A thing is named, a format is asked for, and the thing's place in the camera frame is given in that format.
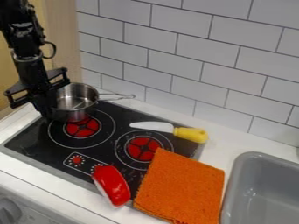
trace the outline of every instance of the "knife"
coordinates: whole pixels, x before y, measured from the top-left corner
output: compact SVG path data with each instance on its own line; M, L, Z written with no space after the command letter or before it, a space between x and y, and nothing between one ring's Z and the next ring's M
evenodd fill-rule
M175 128L168 122L133 122L129 126L136 129L171 133L176 137L181 137L198 144L204 144L208 139L208 135L204 129Z

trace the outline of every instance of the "gray sink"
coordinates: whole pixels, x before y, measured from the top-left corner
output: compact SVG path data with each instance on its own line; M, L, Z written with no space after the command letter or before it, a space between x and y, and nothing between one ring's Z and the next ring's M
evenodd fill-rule
M298 224L299 164L259 152L236 158L221 224Z

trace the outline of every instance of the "red object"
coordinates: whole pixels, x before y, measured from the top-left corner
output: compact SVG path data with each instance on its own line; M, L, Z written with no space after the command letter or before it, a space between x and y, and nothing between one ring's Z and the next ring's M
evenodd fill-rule
M100 128L97 120L87 117L79 122L68 122L66 124L66 133L72 137L90 137Z
M96 166L93 180L101 194L113 206L119 207L129 201L131 192L122 174L112 165Z
M72 162L76 165L80 164L82 162L82 158L80 157L73 157Z
M159 147L162 145L151 137L136 137L129 142L128 153L140 161L150 161Z

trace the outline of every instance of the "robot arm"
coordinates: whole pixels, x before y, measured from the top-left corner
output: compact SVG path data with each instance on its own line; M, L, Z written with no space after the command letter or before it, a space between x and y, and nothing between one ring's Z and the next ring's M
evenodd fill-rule
M55 93L58 88L69 84L66 68L47 72L44 59L51 59L56 53L56 46L45 41L43 28L38 22L34 6L28 0L0 0L0 31L3 33L11 56L17 68L19 82L5 91L10 106L16 108L32 102L42 116L51 118L51 108L55 106ZM40 47L49 44L53 54L46 57ZM50 80L62 76L56 82ZM20 92L26 94L14 99Z

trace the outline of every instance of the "backsplash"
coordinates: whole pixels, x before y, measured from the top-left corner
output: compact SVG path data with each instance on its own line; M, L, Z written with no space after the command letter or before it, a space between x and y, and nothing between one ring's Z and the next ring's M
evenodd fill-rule
M299 146L299 1L77 0L83 81Z

